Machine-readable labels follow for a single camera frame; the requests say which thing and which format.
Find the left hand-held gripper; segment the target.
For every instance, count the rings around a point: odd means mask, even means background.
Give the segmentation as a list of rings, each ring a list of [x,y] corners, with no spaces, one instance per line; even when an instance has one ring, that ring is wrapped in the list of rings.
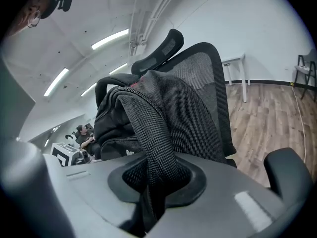
[[[62,167],[88,164],[92,161],[85,150],[76,149],[65,143],[53,143],[50,154],[59,159]]]

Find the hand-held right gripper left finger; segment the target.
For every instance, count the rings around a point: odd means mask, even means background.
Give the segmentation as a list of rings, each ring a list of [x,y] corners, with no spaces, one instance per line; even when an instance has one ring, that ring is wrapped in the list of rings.
[[[44,155],[49,178],[76,238],[143,238],[139,207],[120,201],[107,178],[119,161],[62,167]]]

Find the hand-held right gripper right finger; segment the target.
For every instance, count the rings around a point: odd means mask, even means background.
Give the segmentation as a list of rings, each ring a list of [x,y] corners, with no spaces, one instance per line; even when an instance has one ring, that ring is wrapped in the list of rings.
[[[235,167],[188,154],[180,159],[201,168],[207,179],[191,205],[169,208],[150,238],[278,238],[288,236],[312,189],[312,178],[295,152],[271,152],[264,166],[266,188]]]

